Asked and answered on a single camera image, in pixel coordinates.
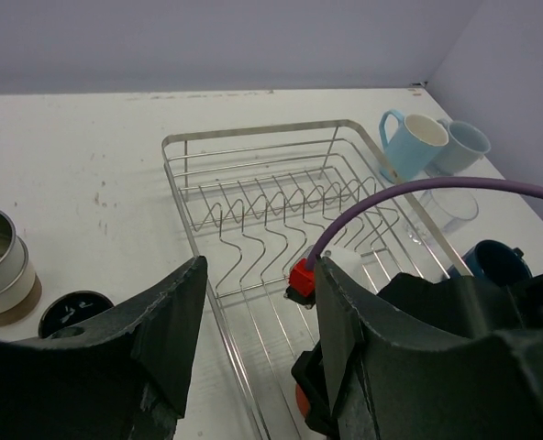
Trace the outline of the dark blue cup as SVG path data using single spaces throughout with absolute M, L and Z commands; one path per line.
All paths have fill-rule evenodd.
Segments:
M 39 320 L 38 335 L 47 338 L 57 331 L 103 313 L 115 305 L 97 291 L 74 291 L 53 302 Z

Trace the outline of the pale blue white cup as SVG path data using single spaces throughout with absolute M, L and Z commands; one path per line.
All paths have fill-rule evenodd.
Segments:
M 491 150 L 488 137 L 477 127 L 459 120 L 438 122 L 447 130 L 449 143 L 427 165 L 429 176 L 451 176 L 465 171 Z

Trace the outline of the dark blue mug front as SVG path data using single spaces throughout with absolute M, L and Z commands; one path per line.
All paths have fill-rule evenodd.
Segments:
M 462 259 L 474 277 L 489 280 L 500 287 L 533 277 L 524 260 L 524 252 L 500 241 L 483 240 L 468 250 Z

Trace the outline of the orange cup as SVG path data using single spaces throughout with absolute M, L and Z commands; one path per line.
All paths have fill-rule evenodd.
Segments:
M 295 399 L 298 410 L 304 418 L 310 413 L 310 402 L 307 399 L 305 392 L 298 383 L 295 384 Z

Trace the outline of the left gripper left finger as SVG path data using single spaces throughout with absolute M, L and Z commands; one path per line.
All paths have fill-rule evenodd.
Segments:
M 185 415 L 207 260 L 47 338 L 0 340 L 0 439 L 171 439 Z

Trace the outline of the clear glass front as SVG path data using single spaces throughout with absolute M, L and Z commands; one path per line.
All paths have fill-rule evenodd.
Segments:
M 475 197 L 465 189 L 427 190 L 418 199 L 444 237 L 456 232 L 479 214 Z M 417 244 L 434 242 L 432 234 L 415 212 L 404 222 L 406 234 Z

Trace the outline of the light blue faceted mug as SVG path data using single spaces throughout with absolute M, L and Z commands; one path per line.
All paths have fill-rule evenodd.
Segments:
M 389 117 L 398 124 L 391 137 L 386 133 Z M 449 143 L 447 129 L 435 119 L 419 114 L 403 115 L 393 109 L 382 115 L 379 134 L 384 156 L 396 173 L 393 175 L 388 168 L 381 167 L 381 175 L 389 182 L 414 179 Z

